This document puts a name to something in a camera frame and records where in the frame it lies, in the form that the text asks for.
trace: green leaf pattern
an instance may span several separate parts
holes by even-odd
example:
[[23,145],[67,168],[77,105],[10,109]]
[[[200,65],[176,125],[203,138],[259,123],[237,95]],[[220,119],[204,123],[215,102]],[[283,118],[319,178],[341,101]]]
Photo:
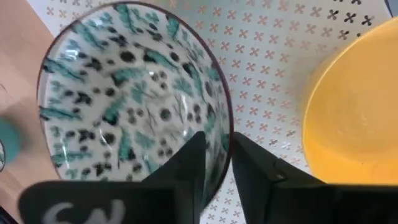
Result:
[[143,150],[148,150],[155,146],[155,140],[151,139],[150,137],[146,136],[145,134],[142,134],[139,131],[136,131],[135,142],[141,148],[143,148]]
[[59,120],[78,120],[81,121],[81,116],[67,110],[57,109],[54,107],[44,108],[40,107],[39,113],[46,118],[57,118]]
[[122,129],[122,137],[120,139],[120,145],[119,145],[119,159],[126,160],[129,157],[129,151],[131,148],[131,139],[126,129],[125,128],[121,129]]
[[177,78],[174,81],[173,88],[183,91],[188,96],[193,97],[192,86],[186,79],[184,79],[184,77]]
[[64,65],[62,62],[58,62],[55,60],[52,60],[50,58],[44,59],[43,62],[44,66],[46,66],[49,70],[51,71],[56,71],[58,72],[61,76],[71,79],[73,81],[78,81],[81,83],[85,83],[85,79],[82,78],[77,72],[73,71],[71,68],[68,66]]
[[123,23],[123,26],[127,28],[130,33],[138,34],[137,29],[134,25],[133,20],[130,17],[130,10],[125,4],[118,4],[116,10],[119,13],[119,18]]
[[119,117],[119,111],[123,108],[125,103],[126,97],[122,93],[105,109],[104,117],[109,120],[112,120],[114,117]]
[[147,88],[147,83],[143,80],[139,83],[135,83],[134,86],[131,88],[131,95],[135,102],[139,103],[140,105],[144,101],[144,94]]

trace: placemat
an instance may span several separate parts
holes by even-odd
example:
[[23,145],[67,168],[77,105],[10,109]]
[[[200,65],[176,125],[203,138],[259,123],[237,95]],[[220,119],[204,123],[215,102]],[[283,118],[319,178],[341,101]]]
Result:
[[[111,0],[28,0],[53,35]],[[309,172],[299,99],[308,76],[332,52],[391,18],[383,0],[147,0],[187,21],[226,75],[235,130]],[[202,224],[242,224],[231,169]]]

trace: wooden table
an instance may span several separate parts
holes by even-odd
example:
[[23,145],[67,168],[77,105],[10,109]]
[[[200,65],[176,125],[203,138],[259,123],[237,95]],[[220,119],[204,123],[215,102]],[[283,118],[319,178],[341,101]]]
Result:
[[28,186],[57,179],[40,128],[36,86],[53,40],[25,0],[0,1],[0,116],[20,129],[22,152],[0,173],[0,205],[21,222],[17,200]]

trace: yellow plastic bowl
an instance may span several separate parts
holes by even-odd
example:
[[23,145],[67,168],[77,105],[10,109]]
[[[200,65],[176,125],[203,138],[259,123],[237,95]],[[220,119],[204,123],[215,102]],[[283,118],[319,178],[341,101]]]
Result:
[[306,99],[303,148],[316,177],[398,184],[398,18],[323,62]]

